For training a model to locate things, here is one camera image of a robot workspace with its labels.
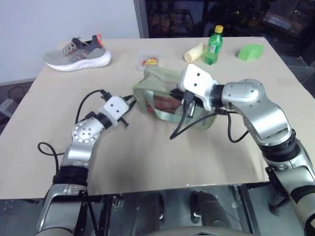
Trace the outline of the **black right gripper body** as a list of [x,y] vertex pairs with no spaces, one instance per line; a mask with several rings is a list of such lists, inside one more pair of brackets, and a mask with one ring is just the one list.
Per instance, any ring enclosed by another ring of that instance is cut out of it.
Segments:
[[191,103],[194,103],[196,106],[203,108],[202,101],[198,98],[194,93],[191,91],[185,90],[178,90],[178,95],[181,99],[181,104],[183,107],[189,107]]

